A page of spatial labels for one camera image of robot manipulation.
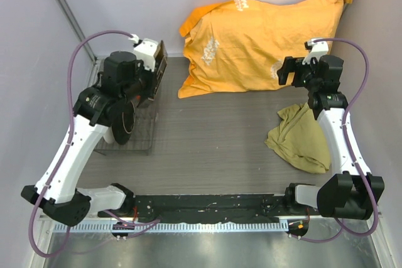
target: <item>olive green cloth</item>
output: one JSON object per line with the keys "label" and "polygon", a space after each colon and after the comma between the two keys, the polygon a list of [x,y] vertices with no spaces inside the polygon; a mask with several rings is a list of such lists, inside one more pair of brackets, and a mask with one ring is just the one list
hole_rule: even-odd
{"label": "olive green cloth", "polygon": [[324,133],[307,104],[278,112],[281,124],[270,130],[266,145],[292,166],[309,173],[325,173],[331,158]]}

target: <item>orange pillow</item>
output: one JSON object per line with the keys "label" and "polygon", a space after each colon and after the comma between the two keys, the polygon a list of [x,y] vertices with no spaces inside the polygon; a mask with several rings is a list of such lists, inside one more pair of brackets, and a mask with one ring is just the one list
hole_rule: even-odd
{"label": "orange pillow", "polygon": [[180,27],[190,67],[178,97],[281,88],[276,71],[284,57],[306,56],[311,38],[334,37],[344,3],[351,2],[231,0],[195,9]]}

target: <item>gray floor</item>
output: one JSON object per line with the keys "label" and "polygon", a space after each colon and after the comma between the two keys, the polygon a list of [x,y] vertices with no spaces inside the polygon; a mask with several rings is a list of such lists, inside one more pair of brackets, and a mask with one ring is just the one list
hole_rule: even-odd
{"label": "gray floor", "polygon": [[305,89],[179,99],[187,75],[186,59],[169,59],[152,153],[94,153],[80,187],[118,182],[137,194],[283,193],[291,182],[322,185],[330,177],[295,169],[264,143],[280,123],[276,112],[306,102]]}

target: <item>cable connector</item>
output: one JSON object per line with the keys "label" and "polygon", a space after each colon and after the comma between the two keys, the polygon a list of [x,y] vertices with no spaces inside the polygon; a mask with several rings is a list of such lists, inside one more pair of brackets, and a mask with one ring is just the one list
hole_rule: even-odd
{"label": "cable connector", "polygon": [[128,38],[128,40],[132,41],[134,44],[138,44],[139,42],[139,37],[136,34],[131,34],[132,37]]}
{"label": "cable connector", "polygon": [[329,47],[328,43],[321,41],[315,42],[320,38],[313,38],[308,40],[305,43],[306,48],[310,51],[309,54],[303,59],[303,64],[310,64],[312,58],[316,58],[317,61],[320,61],[321,56],[324,56],[328,53]]}

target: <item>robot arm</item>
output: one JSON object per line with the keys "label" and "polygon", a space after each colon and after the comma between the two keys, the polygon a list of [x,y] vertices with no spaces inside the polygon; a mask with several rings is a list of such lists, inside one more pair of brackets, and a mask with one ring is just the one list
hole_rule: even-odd
{"label": "robot arm", "polygon": [[[109,138],[114,122],[123,117],[131,100],[140,95],[140,105],[153,101],[166,68],[163,42],[131,38],[133,52],[116,51],[104,60],[100,85],[82,91],[74,105],[74,134],[67,156],[42,199],[40,207],[50,218],[68,226],[76,226],[88,214],[115,210],[128,214],[133,206],[133,192],[117,183],[106,188],[76,188],[89,156],[102,137]],[[25,186],[21,196],[35,204],[46,185],[65,145],[69,130],[46,173],[36,185]]]}
{"label": "robot arm", "polygon": [[[294,72],[292,86],[308,90],[308,105],[323,130],[330,151],[333,177],[322,187],[292,183],[285,195],[290,203],[318,208],[323,217],[367,220],[372,206],[349,154],[342,131],[342,121],[348,105],[345,95],[338,91],[343,60],[327,55],[328,44],[318,38],[305,43],[310,53],[305,58],[285,58],[278,70],[280,85],[286,84],[288,74]],[[357,162],[371,185],[376,201],[384,190],[382,177],[373,176],[364,162],[346,117],[347,133]]]}

